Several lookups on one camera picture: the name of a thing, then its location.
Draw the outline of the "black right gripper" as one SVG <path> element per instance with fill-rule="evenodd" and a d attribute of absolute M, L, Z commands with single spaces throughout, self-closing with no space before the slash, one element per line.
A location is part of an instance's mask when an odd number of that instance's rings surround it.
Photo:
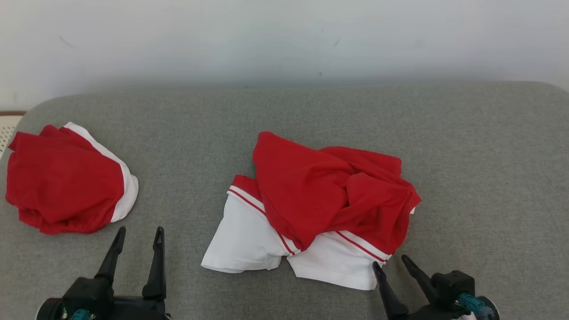
<path fill-rule="evenodd" d="M 445 311 L 437 304 L 439 294 L 433 280 L 408 255 L 401 255 L 407 271 L 414 278 L 429 304 L 418 311 L 409 313 L 390 287 L 386 273 L 377 261 L 373 262 L 373 272 L 389 320 L 499 320 L 501 318 L 496 305 L 485 296 L 459 296 L 453 306 L 457 311 Z"/>

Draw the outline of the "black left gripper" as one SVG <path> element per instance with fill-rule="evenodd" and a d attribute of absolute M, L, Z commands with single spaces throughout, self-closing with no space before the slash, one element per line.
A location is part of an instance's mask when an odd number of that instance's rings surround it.
<path fill-rule="evenodd" d="M 126 227 L 120 227 L 108 249 L 96 278 L 114 282 L 116 264 L 122 253 Z M 142 290 L 142 298 L 120 296 L 110 303 L 72 304 L 63 298 L 49 298 L 37 310 L 37 320 L 170 320 L 162 300 L 167 297 L 165 277 L 164 229 L 157 227 L 152 244 L 154 252 L 148 281 Z"/>

